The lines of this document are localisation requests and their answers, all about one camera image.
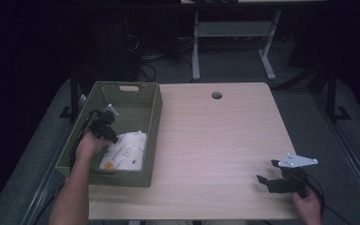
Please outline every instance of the plastic basket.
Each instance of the plastic basket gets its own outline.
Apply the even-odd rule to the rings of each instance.
[[[105,153],[103,149],[92,161],[89,183],[148,188],[151,186],[162,109],[162,97],[158,83],[96,82],[67,139],[57,161],[56,169],[65,176],[69,175],[71,149],[82,129],[83,122],[91,111],[103,112],[108,104],[112,104],[119,113],[112,124],[116,134],[138,130],[147,134],[142,168],[139,171],[101,170],[99,164]]]

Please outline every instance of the table top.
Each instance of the table top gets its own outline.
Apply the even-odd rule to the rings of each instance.
[[[90,219],[297,218],[271,159],[294,153],[265,83],[161,84],[152,185],[89,187]],[[221,99],[212,93],[220,92]]]

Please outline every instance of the metal bracket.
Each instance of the metal bracket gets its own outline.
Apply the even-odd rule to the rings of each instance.
[[[316,158],[308,158],[308,157],[299,157],[295,154],[288,153],[284,159],[282,159],[279,163],[279,167],[302,167],[318,164],[318,160]]]

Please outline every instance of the table leg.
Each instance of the table leg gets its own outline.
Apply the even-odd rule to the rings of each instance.
[[[265,73],[267,74],[269,80],[274,80],[276,78],[276,75],[274,74],[274,70],[271,67],[267,55],[268,55],[268,51],[270,50],[271,43],[273,42],[274,34],[276,33],[277,30],[280,13],[281,11],[278,10],[274,15],[274,19],[271,22],[271,26],[268,31],[267,43],[265,44],[262,50],[259,50],[259,56],[262,59],[262,65],[264,66]]]
[[[198,81],[200,76],[200,59],[198,58],[198,11],[194,22],[194,52],[192,53],[192,80]]]

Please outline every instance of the hole in table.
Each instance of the hole in table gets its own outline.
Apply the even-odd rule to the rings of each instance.
[[[219,92],[214,92],[214,93],[212,93],[212,98],[221,99],[221,98],[223,98],[223,95]]]

